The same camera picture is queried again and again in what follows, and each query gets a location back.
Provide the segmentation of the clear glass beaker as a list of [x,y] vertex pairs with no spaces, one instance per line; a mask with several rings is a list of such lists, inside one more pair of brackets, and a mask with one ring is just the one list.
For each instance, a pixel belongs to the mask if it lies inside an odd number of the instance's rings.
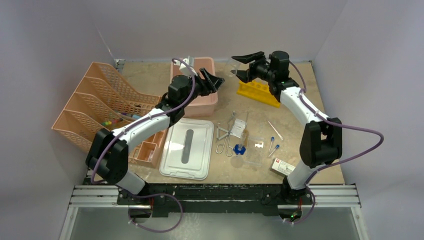
[[241,62],[234,60],[233,58],[229,58],[224,67],[224,73],[228,77],[235,77],[241,65]]

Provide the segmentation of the graduated cylinder with blue base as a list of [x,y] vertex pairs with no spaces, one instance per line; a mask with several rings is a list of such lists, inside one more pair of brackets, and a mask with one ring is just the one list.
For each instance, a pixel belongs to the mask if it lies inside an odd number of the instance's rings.
[[234,146],[233,151],[236,155],[244,155],[246,152],[246,145],[247,145],[247,141],[248,141],[248,131],[246,129],[243,130],[243,132],[241,133],[239,142]]

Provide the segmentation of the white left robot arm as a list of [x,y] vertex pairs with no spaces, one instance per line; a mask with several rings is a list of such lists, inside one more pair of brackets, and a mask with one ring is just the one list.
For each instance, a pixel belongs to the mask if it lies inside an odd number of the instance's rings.
[[199,71],[173,77],[162,100],[146,115],[114,130],[102,128],[94,136],[86,165],[107,183],[127,190],[138,205],[149,199],[145,188],[148,183],[129,170],[129,153],[149,137],[175,125],[195,98],[216,93],[225,82],[205,68]]

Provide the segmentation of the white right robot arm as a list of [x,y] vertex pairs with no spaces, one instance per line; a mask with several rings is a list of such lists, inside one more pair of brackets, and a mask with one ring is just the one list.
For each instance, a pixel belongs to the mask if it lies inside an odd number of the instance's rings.
[[234,61],[247,64],[246,70],[237,70],[243,83],[261,79],[268,83],[269,92],[284,104],[303,124],[299,146],[300,162],[283,179],[280,196],[288,204],[306,193],[307,186],[321,167],[331,165],[342,155],[342,128],[339,118],[320,114],[305,96],[305,89],[290,77],[289,54],[276,50],[269,56],[259,51],[248,55],[232,56]]

